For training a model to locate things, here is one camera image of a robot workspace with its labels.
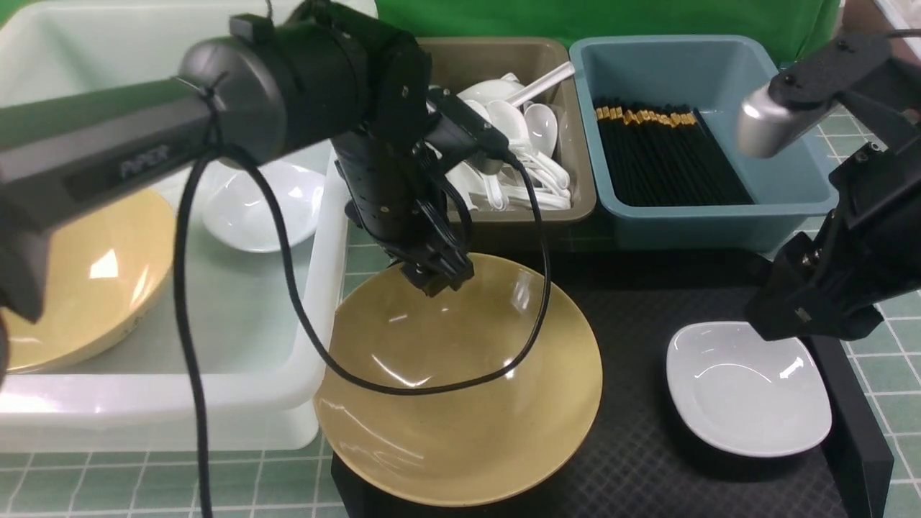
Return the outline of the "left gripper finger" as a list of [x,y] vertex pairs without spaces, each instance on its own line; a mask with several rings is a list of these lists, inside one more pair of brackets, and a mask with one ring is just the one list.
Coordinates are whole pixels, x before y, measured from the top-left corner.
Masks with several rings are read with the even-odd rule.
[[421,263],[402,261],[401,274],[425,296],[433,298],[450,286],[450,269],[442,259]]
[[425,288],[460,288],[475,274],[468,253],[451,245],[425,246],[425,268]]

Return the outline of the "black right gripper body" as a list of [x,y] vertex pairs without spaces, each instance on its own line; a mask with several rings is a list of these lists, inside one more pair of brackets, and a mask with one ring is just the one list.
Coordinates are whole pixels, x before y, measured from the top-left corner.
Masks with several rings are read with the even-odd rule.
[[868,337],[884,320],[877,303],[918,290],[919,173],[918,142],[865,144],[832,171],[838,205],[815,238],[799,233],[779,249],[746,305],[760,337]]

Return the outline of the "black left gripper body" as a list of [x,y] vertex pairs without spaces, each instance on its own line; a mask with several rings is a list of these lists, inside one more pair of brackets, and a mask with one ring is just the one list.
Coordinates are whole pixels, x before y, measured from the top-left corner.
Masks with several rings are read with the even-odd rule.
[[461,266],[461,241],[450,226],[434,152],[398,152],[358,131],[333,137],[332,146],[352,197],[349,219],[401,262]]

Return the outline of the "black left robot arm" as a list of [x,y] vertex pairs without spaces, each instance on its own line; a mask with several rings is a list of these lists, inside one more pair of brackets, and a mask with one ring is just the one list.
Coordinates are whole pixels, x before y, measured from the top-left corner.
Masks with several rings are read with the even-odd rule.
[[429,109],[431,58],[410,32],[329,1],[305,1],[281,25],[228,20],[163,80],[2,109],[2,307],[44,309],[50,233],[191,164],[173,253],[175,315],[199,377],[187,309],[191,202],[210,162],[257,167],[325,139],[353,191],[348,216],[434,297],[473,276],[435,184],[463,158],[427,143],[462,114]]

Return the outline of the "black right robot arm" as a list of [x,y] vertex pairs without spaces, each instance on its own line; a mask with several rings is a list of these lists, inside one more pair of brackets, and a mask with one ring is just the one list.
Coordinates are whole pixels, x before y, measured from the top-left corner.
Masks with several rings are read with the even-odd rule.
[[829,177],[838,205],[815,238],[797,233],[777,250],[766,285],[745,308],[768,341],[868,337],[876,304],[920,283],[920,71],[891,41],[916,29],[845,34],[777,73],[741,105],[740,152],[770,158],[846,108],[877,137]]

